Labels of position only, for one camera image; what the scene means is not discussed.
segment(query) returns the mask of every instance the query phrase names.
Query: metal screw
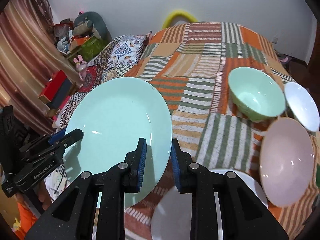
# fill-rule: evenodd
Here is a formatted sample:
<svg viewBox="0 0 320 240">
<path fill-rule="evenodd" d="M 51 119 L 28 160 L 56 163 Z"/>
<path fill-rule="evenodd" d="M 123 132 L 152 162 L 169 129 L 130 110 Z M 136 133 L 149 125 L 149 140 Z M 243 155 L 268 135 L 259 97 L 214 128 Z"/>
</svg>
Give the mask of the metal screw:
<svg viewBox="0 0 320 240">
<path fill-rule="evenodd" d="M 127 163 L 119 163 L 118 167 L 123 170 L 125 169 L 126 167 L 128 167 L 128 164 Z"/>
<path fill-rule="evenodd" d="M 235 174 L 233 171 L 228 171 L 227 176 L 228 176 L 230 179 L 234 179 L 234 178 L 236 177 L 236 174 Z"/>
<path fill-rule="evenodd" d="M 88 171 L 84 171 L 81 173 L 81 178 L 86 179 L 90 176 L 90 172 Z"/>
<path fill-rule="evenodd" d="M 198 163 L 190 163 L 189 167 L 193 170 L 196 170 L 199 168 L 199 164 Z"/>
</svg>

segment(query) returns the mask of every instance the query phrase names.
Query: pink rabbit toy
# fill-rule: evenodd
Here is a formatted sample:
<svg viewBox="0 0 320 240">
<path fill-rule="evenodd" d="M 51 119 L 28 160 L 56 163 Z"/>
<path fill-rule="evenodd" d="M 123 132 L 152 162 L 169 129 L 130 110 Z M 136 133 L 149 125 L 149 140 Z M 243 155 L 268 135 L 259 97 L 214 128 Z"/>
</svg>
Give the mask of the pink rabbit toy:
<svg viewBox="0 0 320 240">
<path fill-rule="evenodd" d="M 83 60 L 81 55 L 78 55 L 77 58 L 75 57 L 73 62 L 76 63 L 76 70 L 79 72 L 80 80 L 83 82 L 87 75 L 87 62 Z"/>
</svg>

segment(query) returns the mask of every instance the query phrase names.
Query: yellow arch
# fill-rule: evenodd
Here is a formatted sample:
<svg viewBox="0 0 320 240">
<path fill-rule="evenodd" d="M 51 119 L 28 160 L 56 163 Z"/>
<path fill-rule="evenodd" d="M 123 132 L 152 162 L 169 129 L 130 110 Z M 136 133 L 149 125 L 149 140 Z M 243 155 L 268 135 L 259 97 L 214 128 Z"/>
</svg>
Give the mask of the yellow arch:
<svg viewBox="0 0 320 240">
<path fill-rule="evenodd" d="M 170 24 L 172 22 L 172 20 L 175 18 L 175 17 L 178 17 L 178 16 L 181 16 L 181 17 L 184 17 L 186 18 L 189 22 L 191 23 L 195 23 L 197 22 L 198 20 L 193 16 L 191 15 L 190 13 L 186 12 L 186 11 L 183 11 L 183 10 L 174 10 L 173 12 L 171 12 L 168 17 L 165 19 L 163 25 L 162 25 L 162 29 L 165 29 L 165 28 L 168 28 L 170 27 Z"/>
</svg>

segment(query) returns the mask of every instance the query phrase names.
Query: striped blanket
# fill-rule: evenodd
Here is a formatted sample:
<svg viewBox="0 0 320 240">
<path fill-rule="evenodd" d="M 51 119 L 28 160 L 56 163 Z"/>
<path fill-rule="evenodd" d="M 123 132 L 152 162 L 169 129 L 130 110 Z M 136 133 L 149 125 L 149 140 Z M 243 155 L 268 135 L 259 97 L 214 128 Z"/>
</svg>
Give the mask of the striped blanket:
<svg viewBox="0 0 320 240">
<path fill-rule="evenodd" d="M 139 63 L 125 76 L 143 79 L 161 93 L 172 116 L 173 137 L 194 161 L 209 169 L 241 170 L 259 181 L 261 142 L 273 120 L 253 123 L 233 104 L 227 78 L 232 69 L 240 66 L 264 71 L 282 89 L 286 82 L 294 82 L 265 37 L 238 24 L 220 22 L 183 24 L 158 32 Z M 300 201 L 287 208 L 269 203 L 269 210 L 290 239 L 304 227 L 319 194 L 315 179 L 319 133 L 310 138 L 316 162 L 307 191 Z M 154 190 L 125 209 L 127 239 L 151 240 L 153 211 L 173 185 L 169 162 Z"/>
</svg>

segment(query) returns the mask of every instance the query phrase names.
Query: pink bowl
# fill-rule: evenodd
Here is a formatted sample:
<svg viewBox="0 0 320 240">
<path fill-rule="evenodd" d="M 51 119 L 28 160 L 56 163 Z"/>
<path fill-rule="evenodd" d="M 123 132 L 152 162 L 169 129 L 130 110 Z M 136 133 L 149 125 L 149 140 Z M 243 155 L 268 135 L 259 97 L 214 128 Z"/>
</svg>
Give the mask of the pink bowl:
<svg viewBox="0 0 320 240">
<path fill-rule="evenodd" d="M 273 122 L 260 152 L 260 179 L 270 202 L 285 207 L 298 201 L 312 179 L 313 166 L 313 148 L 305 128 L 291 118 Z"/>
</svg>

